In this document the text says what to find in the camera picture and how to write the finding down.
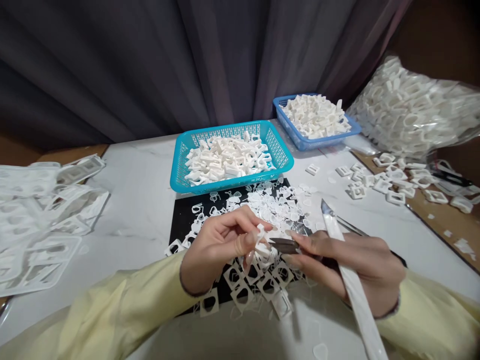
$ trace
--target gray curtain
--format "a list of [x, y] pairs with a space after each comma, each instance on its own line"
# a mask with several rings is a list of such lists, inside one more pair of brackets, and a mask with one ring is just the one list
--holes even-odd
[[51, 150], [347, 100], [409, 2], [0, 0], [0, 130]]

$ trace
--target yellow sleeve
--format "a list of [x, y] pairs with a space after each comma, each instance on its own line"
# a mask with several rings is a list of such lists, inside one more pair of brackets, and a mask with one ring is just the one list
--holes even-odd
[[159, 325], [199, 301], [185, 293], [185, 251], [119, 271], [0, 347], [0, 359], [124, 359]]
[[398, 313], [377, 326], [405, 360], [478, 359], [479, 304], [411, 271], [400, 294]]

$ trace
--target marble surface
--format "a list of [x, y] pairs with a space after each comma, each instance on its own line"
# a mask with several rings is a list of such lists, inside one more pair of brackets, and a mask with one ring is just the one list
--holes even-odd
[[[480, 276], [406, 207], [386, 202], [373, 190], [364, 199], [350, 199], [345, 192], [350, 181], [334, 170], [353, 165], [356, 159], [352, 154], [299, 152], [279, 129], [295, 158], [293, 169], [285, 176], [293, 186], [304, 183], [319, 189], [311, 197], [312, 216], [325, 198], [339, 216], [367, 234], [385, 239], [410, 269], [480, 299]], [[106, 168], [88, 181], [111, 192], [94, 232], [83, 237], [55, 287], [13, 299], [0, 326], [0, 345], [70, 305], [77, 295], [115, 271], [138, 269], [164, 257], [179, 196], [170, 188], [176, 138], [110, 146], [104, 155]], [[305, 172], [312, 163], [320, 167], [315, 177]], [[170, 321], [130, 358], [314, 359], [314, 347], [324, 344], [315, 350], [322, 360], [366, 359], [353, 315], [327, 289], [317, 285], [310, 290], [295, 284], [289, 293], [295, 312], [287, 320], [269, 319], [270, 306], [264, 303], [260, 313], [249, 311], [233, 321], [233, 303], [229, 302], [209, 317], [189, 314]]]

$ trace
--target woman's left hand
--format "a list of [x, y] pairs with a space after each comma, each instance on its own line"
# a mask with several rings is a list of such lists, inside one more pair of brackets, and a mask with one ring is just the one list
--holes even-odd
[[272, 230], [272, 225], [256, 217], [248, 206], [205, 220], [181, 263], [183, 288], [194, 296], [206, 293], [226, 263], [255, 248], [258, 224], [263, 224], [265, 231]]

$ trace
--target plastic basket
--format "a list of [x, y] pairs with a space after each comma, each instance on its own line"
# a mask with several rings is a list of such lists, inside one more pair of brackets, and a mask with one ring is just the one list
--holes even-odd
[[[200, 146], [200, 140], [207, 140], [212, 136], [231, 137], [242, 135], [245, 131], [250, 134], [260, 134], [261, 142], [268, 146], [273, 166], [276, 170], [264, 171], [253, 175], [226, 179], [198, 186], [190, 186], [185, 175], [190, 173], [187, 162], [187, 154], [190, 149]], [[238, 124], [216, 126], [198, 130], [186, 131], [176, 139], [173, 164], [171, 166], [170, 187], [177, 193], [205, 194], [213, 191], [231, 189], [277, 179], [281, 173], [287, 172], [294, 166], [294, 158], [280, 137], [277, 129], [266, 120], [242, 122]]]
[[[309, 139], [297, 130], [297, 128], [292, 124], [289, 117], [284, 113], [281, 106], [286, 106], [289, 99], [295, 99], [297, 95], [303, 94], [295, 94], [295, 95], [288, 95], [288, 96], [280, 96], [273, 99], [273, 105], [276, 108], [276, 117], [280, 121], [280, 124], [283, 126], [285, 131], [287, 132], [288, 136], [290, 136], [291, 140], [295, 144], [298, 150], [300, 151], [307, 151], [313, 150], [318, 148], [325, 148], [333, 145], [337, 145], [341, 143], [346, 137], [357, 135], [362, 131], [360, 125], [358, 125], [351, 117], [345, 114], [348, 123], [351, 126], [350, 132], [346, 132], [339, 135], [334, 136], [327, 136], [321, 137], [318, 139]], [[315, 92], [305, 93], [305, 95], [318, 95]]]

